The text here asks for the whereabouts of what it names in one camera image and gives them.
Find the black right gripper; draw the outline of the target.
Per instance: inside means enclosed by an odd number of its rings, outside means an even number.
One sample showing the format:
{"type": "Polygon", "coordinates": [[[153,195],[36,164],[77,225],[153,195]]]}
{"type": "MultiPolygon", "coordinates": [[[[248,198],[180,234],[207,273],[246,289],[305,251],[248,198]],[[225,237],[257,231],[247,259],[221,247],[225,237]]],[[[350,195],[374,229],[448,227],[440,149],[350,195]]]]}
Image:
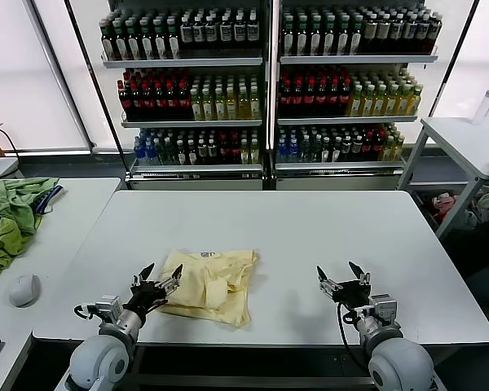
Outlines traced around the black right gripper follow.
{"type": "Polygon", "coordinates": [[[316,269],[319,279],[319,289],[326,296],[333,296],[335,303],[342,304],[349,311],[352,311],[356,308],[369,305],[371,275],[369,272],[364,272],[360,266],[352,261],[349,262],[349,266],[357,280],[340,283],[340,289],[338,289],[337,283],[327,277],[320,266],[317,266],[316,269]]]}

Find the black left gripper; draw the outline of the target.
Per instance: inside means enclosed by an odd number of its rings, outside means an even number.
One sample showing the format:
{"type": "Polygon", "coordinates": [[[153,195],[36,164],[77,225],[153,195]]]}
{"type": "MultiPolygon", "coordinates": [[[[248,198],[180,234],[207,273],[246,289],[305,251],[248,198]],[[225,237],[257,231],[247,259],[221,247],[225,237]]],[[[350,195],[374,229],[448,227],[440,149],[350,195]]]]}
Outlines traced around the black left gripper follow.
{"type": "Polygon", "coordinates": [[[183,264],[180,264],[170,277],[156,283],[148,281],[154,263],[143,268],[138,275],[134,275],[130,291],[132,297],[125,303],[125,309],[135,313],[147,313],[155,304],[166,298],[166,294],[171,294],[179,287],[179,282],[183,272],[183,264]]]}

